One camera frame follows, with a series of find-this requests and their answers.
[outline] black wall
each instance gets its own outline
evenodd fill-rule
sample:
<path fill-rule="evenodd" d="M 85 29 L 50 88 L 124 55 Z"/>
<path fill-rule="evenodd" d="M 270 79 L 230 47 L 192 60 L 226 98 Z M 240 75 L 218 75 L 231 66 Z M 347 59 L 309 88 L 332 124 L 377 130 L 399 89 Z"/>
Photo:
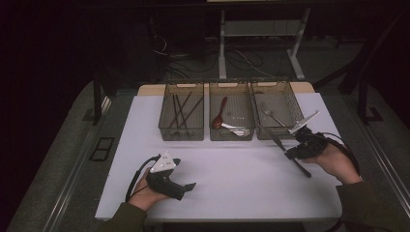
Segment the black wall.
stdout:
<path fill-rule="evenodd" d="M 365 79 L 410 129 L 410 5 L 396 14 L 402 15 L 371 59 Z"/>
<path fill-rule="evenodd" d="M 91 81 L 83 28 L 62 1 L 13 2 L 1 28 L 0 231 L 30 186 L 73 101 Z"/>

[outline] spoon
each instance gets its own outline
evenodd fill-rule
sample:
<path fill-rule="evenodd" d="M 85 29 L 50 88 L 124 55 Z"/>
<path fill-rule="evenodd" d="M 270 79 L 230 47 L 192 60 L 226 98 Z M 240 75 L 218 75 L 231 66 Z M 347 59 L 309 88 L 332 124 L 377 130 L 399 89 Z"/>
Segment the spoon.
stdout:
<path fill-rule="evenodd" d="M 225 123 L 221 124 L 222 127 L 229 129 L 231 132 L 235 133 L 236 135 L 240 136 L 240 137 L 245 137 L 250 135 L 250 130 L 243 128 L 243 127 L 233 127 L 230 125 L 227 125 Z"/>
<path fill-rule="evenodd" d="M 220 104 L 220 113 L 217 115 L 217 117 L 214 118 L 214 120 L 212 120 L 212 128 L 214 129 L 218 129 L 220 128 L 220 126 L 222 126 L 222 112 L 223 109 L 225 108 L 226 105 L 226 101 L 228 100 L 228 97 L 224 97 L 222 100 L 222 103 Z"/>

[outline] white table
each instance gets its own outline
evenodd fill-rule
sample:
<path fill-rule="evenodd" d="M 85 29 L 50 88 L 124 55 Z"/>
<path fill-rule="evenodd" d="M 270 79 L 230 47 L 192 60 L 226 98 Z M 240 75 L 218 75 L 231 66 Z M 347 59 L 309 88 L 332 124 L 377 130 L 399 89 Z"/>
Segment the white table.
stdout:
<path fill-rule="evenodd" d="M 338 218 L 339 182 L 315 164 L 303 164 L 309 179 L 272 141 L 210 140 L 208 96 L 205 96 L 205 139 L 164 142 L 158 129 L 162 96 L 134 98 L 108 174 L 96 218 L 111 218 L 124 201 L 135 171 L 148 158 L 169 151 L 181 159 L 171 180 L 197 182 L 181 201 L 169 199 L 153 207 L 147 222 L 303 221 Z M 338 134 L 319 94 L 296 94 L 305 116 L 320 110 L 308 124 L 313 132 Z M 284 141 L 288 148 L 294 141 Z"/>

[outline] desk leg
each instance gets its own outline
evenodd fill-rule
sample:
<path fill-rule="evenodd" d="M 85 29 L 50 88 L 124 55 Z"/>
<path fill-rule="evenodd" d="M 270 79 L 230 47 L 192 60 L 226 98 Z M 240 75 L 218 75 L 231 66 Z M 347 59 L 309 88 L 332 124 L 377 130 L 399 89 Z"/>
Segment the desk leg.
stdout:
<path fill-rule="evenodd" d="M 220 79 L 226 79 L 226 64 L 225 64 L 225 11 L 220 12 Z"/>
<path fill-rule="evenodd" d="M 306 8 L 301 23 L 299 23 L 298 31 L 296 34 L 296 42 L 293 45 L 292 49 L 287 49 L 287 55 L 289 56 L 290 63 L 292 64 L 293 70 L 295 71 L 296 78 L 298 80 L 305 79 L 302 68 L 299 65 L 298 58 L 296 58 L 296 54 L 298 53 L 299 45 L 301 44 L 302 37 L 304 36 L 305 28 L 307 27 L 309 14 L 310 8 Z"/>

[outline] hand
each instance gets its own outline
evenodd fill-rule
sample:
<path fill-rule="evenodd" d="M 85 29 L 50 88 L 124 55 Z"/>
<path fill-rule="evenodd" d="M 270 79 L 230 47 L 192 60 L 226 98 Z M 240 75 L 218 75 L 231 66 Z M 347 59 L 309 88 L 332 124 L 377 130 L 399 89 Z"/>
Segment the hand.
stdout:
<path fill-rule="evenodd" d="M 319 156 L 302 159 L 302 162 L 318 164 L 344 185 L 358 183 L 362 180 L 350 159 L 332 144 L 329 144 Z"/>
<path fill-rule="evenodd" d="M 149 188 L 148 183 L 145 180 L 149 170 L 150 168 L 147 168 L 145 170 L 144 175 L 141 177 L 141 180 L 139 180 L 139 182 L 135 186 L 135 189 L 133 190 L 133 192 L 136 193 L 130 198 L 128 202 L 144 211 L 148 211 L 157 202 L 169 198 L 169 196 L 158 193 Z"/>

